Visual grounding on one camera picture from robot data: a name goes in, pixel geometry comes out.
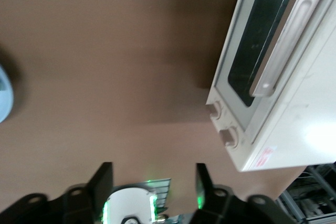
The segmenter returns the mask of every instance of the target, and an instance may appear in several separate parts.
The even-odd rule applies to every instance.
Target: black plastic part
[[[196,186],[201,185],[205,202],[190,224],[294,224],[268,197],[238,199],[230,187],[214,186],[205,164],[197,164]],[[94,224],[113,188],[112,163],[103,163],[89,183],[71,187],[59,198],[48,201],[44,194],[27,195],[2,213],[1,224]]]
[[[197,164],[197,178],[206,192],[203,207],[197,210],[190,224],[294,224],[267,196],[253,195],[248,202],[238,199],[230,187],[214,186],[205,164]],[[200,190],[196,183],[197,193]]]
[[[94,216],[97,219],[102,213],[102,209],[107,198],[112,194],[113,190],[113,167],[111,162],[103,163],[94,176],[86,185],[92,203]]]
[[[158,207],[157,209],[157,214],[160,214],[160,213],[162,213],[162,212],[165,212],[165,211],[167,211],[168,210],[168,207]]]
[[[273,200],[264,195],[253,195],[247,200],[251,210],[258,213],[260,217],[268,223],[282,224],[293,222],[285,212],[279,210],[279,207]]]
[[[103,163],[85,186],[67,190],[48,201],[44,194],[30,194],[2,213],[1,224],[94,224],[113,188],[112,163]]]
[[[44,214],[46,202],[48,202],[48,198],[44,194],[26,195],[0,214],[0,223],[28,222],[36,216]]]

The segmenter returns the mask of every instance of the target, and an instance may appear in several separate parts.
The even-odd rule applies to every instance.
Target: green led light
[[[156,209],[156,200],[158,199],[157,195],[152,195],[151,197],[149,197],[149,202],[151,204],[151,214],[152,214],[152,222],[156,221],[156,215],[157,213],[157,209]]]
[[[197,197],[197,204],[198,204],[198,208],[202,209],[203,205],[204,205],[204,197],[202,196],[198,196]]]
[[[103,208],[103,217],[101,220],[103,224],[108,224],[108,220],[109,220],[108,212],[109,212],[109,204],[105,202],[104,208]]]

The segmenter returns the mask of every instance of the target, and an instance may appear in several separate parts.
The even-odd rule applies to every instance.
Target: oven knob
[[[226,130],[220,130],[219,135],[226,147],[229,147],[229,148],[237,147],[238,132],[235,127],[229,127]]]
[[[213,104],[208,104],[207,109],[210,111],[210,118],[218,120],[222,113],[221,104],[216,101]]]

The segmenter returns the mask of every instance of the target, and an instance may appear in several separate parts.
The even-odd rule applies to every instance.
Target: red label
[[[265,163],[269,160],[275,149],[275,147],[266,147],[260,158],[258,159],[255,167],[263,167]]]

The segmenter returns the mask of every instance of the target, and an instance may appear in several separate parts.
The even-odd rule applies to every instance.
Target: oven glass window
[[[255,0],[228,75],[228,82],[246,106],[249,90],[289,0]]]

